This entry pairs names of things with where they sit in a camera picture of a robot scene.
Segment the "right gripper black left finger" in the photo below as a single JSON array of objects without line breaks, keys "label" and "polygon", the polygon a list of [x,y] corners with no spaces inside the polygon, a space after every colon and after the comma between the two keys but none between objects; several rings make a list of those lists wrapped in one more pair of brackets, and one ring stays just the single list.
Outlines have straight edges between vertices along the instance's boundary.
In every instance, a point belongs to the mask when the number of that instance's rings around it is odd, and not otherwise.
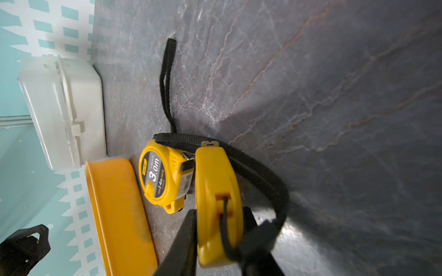
[{"label": "right gripper black left finger", "polygon": [[187,212],[176,238],[155,276],[195,276],[197,261],[196,210]]}]

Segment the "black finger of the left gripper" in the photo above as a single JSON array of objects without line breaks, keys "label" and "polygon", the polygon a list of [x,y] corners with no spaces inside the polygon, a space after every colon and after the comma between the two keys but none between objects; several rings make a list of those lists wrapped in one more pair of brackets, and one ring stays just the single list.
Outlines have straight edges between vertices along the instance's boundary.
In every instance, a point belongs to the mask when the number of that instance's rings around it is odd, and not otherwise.
[{"label": "black finger of the left gripper", "polygon": [[17,230],[1,243],[1,276],[27,276],[51,250],[45,225]]}]

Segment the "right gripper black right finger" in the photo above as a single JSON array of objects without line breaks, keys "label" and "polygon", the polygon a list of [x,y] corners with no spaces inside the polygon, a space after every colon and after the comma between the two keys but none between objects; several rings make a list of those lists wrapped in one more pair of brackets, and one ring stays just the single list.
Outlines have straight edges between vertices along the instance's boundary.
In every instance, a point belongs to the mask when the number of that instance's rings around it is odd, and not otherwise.
[{"label": "right gripper black right finger", "polygon": [[270,221],[258,225],[250,208],[244,207],[245,235],[238,245],[239,265],[243,276],[282,276],[271,251],[276,241],[276,227]]}]

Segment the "yellow tape measure top clip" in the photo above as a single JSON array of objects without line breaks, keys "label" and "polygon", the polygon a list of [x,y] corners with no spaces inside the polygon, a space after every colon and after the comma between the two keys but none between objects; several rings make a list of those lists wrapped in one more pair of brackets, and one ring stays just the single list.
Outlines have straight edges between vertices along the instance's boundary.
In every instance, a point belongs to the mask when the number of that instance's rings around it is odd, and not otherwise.
[{"label": "yellow tape measure top clip", "polygon": [[276,238],[290,205],[288,189],[280,177],[242,151],[208,137],[159,133],[164,146],[196,155],[195,192],[197,253],[202,267],[239,263],[238,245],[245,235],[244,212],[236,175],[253,184],[270,202],[276,217]]}]

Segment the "yellow tape measure 3.0m label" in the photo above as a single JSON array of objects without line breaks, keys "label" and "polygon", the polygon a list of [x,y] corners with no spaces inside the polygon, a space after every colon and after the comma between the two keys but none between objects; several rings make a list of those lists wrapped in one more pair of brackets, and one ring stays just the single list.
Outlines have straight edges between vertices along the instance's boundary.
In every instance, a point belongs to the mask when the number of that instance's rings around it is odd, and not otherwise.
[{"label": "yellow tape measure 3.0m label", "polygon": [[[168,38],[160,73],[160,96],[170,133],[176,134],[176,122],[170,110],[170,77],[177,41]],[[153,205],[174,214],[184,207],[195,169],[195,155],[175,147],[164,146],[156,136],[142,151],[139,160],[139,180],[145,198]]]}]

